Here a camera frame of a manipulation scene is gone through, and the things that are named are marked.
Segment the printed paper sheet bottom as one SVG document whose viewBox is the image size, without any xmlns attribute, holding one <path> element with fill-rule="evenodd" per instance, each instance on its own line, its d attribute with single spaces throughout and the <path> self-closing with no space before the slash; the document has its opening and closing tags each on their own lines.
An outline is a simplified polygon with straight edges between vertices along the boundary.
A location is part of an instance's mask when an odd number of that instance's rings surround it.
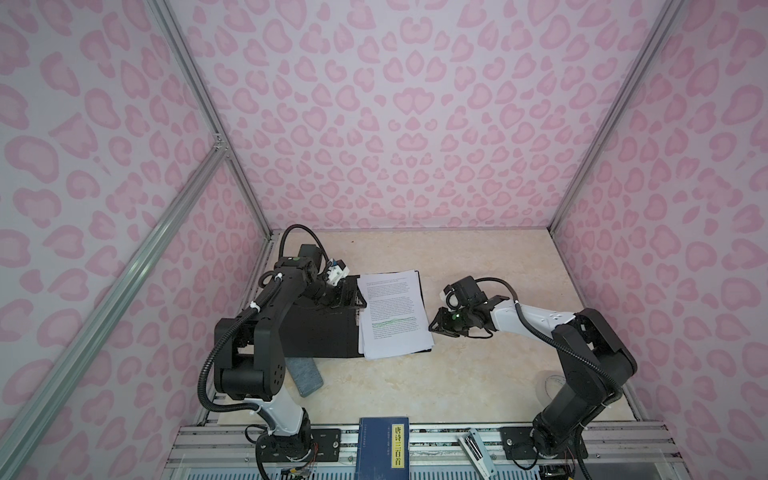
<svg viewBox="0 0 768 480">
<path fill-rule="evenodd" d="M 432 350 L 417 270 L 363 274 L 358 287 L 366 301 L 358 314 L 359 350 L 367 360 Z"/>
</svg>

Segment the teal folder with black inside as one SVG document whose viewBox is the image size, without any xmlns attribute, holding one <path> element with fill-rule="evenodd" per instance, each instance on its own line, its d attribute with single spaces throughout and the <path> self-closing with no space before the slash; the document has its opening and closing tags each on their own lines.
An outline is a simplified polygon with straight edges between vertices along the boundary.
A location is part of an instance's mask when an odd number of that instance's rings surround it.
<svg viewBox="0 0 768 480">
<path fill-rule="evenodd" d="M 342 280 L 356 280 L 352 275 Z M 359 350 L 358 314 L 354 307 L 330 308 L 301 298 L 279 328 L 287 357 L 365 358 Z"/>
</svg>

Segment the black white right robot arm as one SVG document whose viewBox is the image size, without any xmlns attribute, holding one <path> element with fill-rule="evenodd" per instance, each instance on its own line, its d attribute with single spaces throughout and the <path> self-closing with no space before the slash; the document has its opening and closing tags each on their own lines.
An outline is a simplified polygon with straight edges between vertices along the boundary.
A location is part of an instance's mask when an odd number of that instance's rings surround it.
<svg viewBox="0 0 768 480">
<path fill-rule="evenodd" d="M 524 443 L 539 458 L 576 449 L 584 428 L 623 396 L 638 365 L 618 334 L 597 310 L 576 313 L 532 307 L 496 277 L 465 277 L 447 285 L 429 330 L 458 338 L 473 329 L 515 333 L 540 340 L 557 351 L 565 384 L 532 421 Z"/>
</svg>

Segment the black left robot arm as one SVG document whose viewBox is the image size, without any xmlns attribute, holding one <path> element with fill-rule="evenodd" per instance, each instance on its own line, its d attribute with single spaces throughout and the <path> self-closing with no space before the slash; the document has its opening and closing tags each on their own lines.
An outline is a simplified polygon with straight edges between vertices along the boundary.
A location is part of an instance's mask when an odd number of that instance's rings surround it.
<svg viewBox="0 0 768 480">
<path fill-rule="evenodd" d="M 321 271 L 317 255 L 281 257 L 262 276 L 261 292 L 234 318 L 221 319 L 199 374 L 197 396 L 216 413 L 252 411 L 266 422 L 263 439 L 290 460 L 314 450 L 306 410 L 283 388 L 287 373 L 281 326 L 294 307 L 303 321 L 331 327 L 326 313 L 356 315 L 367 306 L 357 278 L 336 263 Z"/>
</svg>

